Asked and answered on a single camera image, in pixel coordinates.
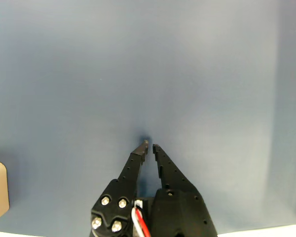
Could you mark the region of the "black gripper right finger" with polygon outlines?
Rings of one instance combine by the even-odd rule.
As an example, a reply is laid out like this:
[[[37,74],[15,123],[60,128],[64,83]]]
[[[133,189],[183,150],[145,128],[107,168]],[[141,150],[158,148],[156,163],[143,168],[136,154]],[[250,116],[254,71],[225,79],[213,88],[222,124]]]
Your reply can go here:
[[[153,237],[216,237],[204,199],[175,163],[157,144],[153,153],[162,188],[158,189],[150,213]]]

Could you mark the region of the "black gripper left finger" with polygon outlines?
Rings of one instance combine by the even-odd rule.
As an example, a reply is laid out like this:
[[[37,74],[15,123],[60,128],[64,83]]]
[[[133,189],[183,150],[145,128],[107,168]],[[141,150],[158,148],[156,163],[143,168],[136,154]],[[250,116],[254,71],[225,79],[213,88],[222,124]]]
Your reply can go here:
[[[131,237],[131,211],[138,194],[140,169],[148,153],[144,140],[129,156],[118,178],[109,182],[91,209],[91,237]]]

